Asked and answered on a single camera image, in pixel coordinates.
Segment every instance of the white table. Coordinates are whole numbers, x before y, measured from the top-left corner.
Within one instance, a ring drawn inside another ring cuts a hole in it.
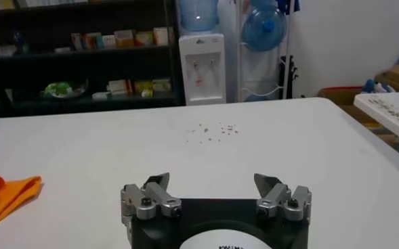
[[[354,105],[399,136],[399,93],[360,94]]]
[[[44,181],[0,248],[129,248],[120,188],[164,172],[181,198],[258,198],[254,173],[305,185],[309,248],[399,248],[399,154],[318,98],[0,119],[0,175]]]

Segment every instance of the shelving unit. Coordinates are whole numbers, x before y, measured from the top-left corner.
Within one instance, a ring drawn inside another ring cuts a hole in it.
[[[12,31],[19,30],[32,53],[0,57],[0,117],[184,105],[176,38],[169,45],[53,53],[57,47],[73,48],[70,35],[74,32],[111,35],[116,30],[149,31],[166,26],[178,37],[175,6],[175,0],[103,0],[1,10],[0,44],[14,44]],[[154,78],[170,78],[172,93],[107,101],[91,98],[92,93],[106,91],[108,81]],[[82,97],[53,101],[39,97],[52,82],[85,80],[89,88]],[[20,94],[10,103],[5,89],[33,94]]]

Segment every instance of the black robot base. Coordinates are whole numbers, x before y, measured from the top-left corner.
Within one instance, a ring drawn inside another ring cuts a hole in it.
[[[255,174],[260,199],[178,199],[169,173],[121,190],[122,222],[132,249],[306,249],[312,195]]]

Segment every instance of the box on shelf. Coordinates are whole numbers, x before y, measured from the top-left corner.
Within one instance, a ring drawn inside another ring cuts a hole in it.
[[[134,35],[132,30],[119,30],[114,32],[115,43],[118,48],[134,47]]]
[[[13,0],[0,0],[0,10],[3,9],[15,9]]]
[[[154,95],[152,81],[136,81],[134,83],[134,91],[136,95],[142,97],[152,97]]]
[[[166,27],[154,28],[154,37],[156,39],[156,45],[169,44],[169,35]]]
[[[102,38],[103,38],[103,46],[105,49],[114,49],[117,47],[114,35],[104,35]]]
[[[152,89],[155,93],[170,93],[171,92],[171,79],[158,78],[152,81]]]
[[[125,95],[133,95],[133,87],[130,80],[109,81],[107,90],[113,95],[120,93]]]
[[[152,31],[137,32],[135,34],[135,45],[138,47],[148,46],[154,43],[154,35]]]
[[[102,33],[100,32],[87,33],[83,36],[83,39],[87,50],[102,49],[104,47]]]
[[[80,33],[71,34],[72,44],[75,46],[76,51],[83,50],[83,37]]]

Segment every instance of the blue water jug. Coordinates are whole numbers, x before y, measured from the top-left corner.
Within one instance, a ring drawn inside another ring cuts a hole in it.
[[[218,0],[180,0],[181,26],[191,32],[209,31],[219,24]]]
[[[251,51],[269,51],[283,41],[286,32],[287,20],[282,12],[274,5],[262,5],[247,16],[241,40]]]

